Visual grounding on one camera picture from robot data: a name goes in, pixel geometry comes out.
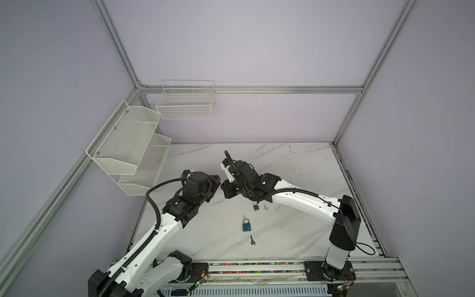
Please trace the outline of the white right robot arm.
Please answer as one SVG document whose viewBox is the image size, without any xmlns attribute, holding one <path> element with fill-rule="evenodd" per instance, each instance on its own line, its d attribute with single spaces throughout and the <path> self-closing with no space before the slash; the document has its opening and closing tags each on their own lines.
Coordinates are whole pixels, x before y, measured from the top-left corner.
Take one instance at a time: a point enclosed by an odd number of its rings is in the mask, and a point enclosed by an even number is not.
<svg viewBox="0 0 475 297">
<path fill-rule="evenodd" d="M 322 264 L 324 278 L 334 281 L 344 274 L 348 256 L 357 248 L 362 221 L 352 197 L 344 195 L 339 199 L 322 196 L 298 188 L 277 175 L 258 174 L 251 164 L 241 160 L 226 158 L 220 167 L 227 176 L 227 180 L 221 184 L 225 198 L 241 195 L 256 204 L 267 201 L 287 205 L 331 226 L 330 244 Z"/>
</svg>

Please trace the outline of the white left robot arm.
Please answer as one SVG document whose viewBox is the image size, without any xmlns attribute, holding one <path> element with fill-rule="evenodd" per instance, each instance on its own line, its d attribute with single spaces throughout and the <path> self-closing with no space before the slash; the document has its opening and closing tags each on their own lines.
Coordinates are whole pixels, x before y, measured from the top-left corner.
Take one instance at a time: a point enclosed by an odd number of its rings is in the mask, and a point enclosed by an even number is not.
<svg viewBox="0 0 475 297">
<path fill-rule="evenodd" d="M 180 183 L 181 187 L 163 209 L 151 198 L 162 186 Z M 183 171 L 179 178 L 153 186 L 145 193 L 155 213 L 155 222 L 140 241 L 107 271 L 97 270 L 88 280 L 90 297 L 150 297 L 169 282 L 183 282 L 189 278 L 192 259 L 180 251 L 173 251 L 153 267 L 173 236 L 198 214 L 200 206 L 210 202 L 220 187 L 216 174 Z"/>
</svg>

